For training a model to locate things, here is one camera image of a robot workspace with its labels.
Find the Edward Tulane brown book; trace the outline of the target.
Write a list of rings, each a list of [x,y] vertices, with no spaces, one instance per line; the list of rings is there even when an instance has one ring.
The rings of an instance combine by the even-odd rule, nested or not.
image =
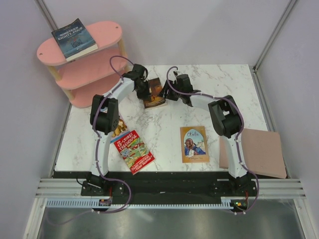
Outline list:
[[[144,100],[144,108],[158,108],[166,105],[166,99],[160,97],[160,92],[162,90],[162,85],[159,78],[154,78],[149,80],[149,90],[150,90],[150,100]]]

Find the Nineteen Eighty-Four blue book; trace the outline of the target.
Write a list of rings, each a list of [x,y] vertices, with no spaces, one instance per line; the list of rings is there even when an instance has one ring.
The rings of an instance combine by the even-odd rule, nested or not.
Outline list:
[[[98,49],[96,41],[78,18],[51,34],[67,62]]]

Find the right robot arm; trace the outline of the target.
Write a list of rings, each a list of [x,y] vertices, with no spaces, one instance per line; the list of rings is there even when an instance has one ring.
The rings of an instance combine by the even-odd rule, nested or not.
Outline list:
[[[161,96],[172,101],[179,99],[190,107],[209,111],[215,132],[222,139],[228,160],[228,173],[231,181],[228,190],[234,196],[240,196],[251,188],[253,195],[259,195],[259,182],[257,175],[248,169],[242,147],[242,131],[244,119],[233,97],[213,97],[200,90],[194,90],[189,76],[182,74],[176,76],[175,81],[166,80]]]

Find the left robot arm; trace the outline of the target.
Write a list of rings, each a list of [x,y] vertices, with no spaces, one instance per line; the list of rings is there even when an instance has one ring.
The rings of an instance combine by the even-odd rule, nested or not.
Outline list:
[[[109,172],[111,138],[120,119],[119,103],[133,91],[140,99],[149,97],[147,76],[146,67],[134,64],[131,71],[120,76],[118,83],[111,90],[93,97],[90,124],[98,139],[91,172],[82,183],[82,196],[110,196],[110,189],[115,182],[119,182],[119,179],[105,177]]]

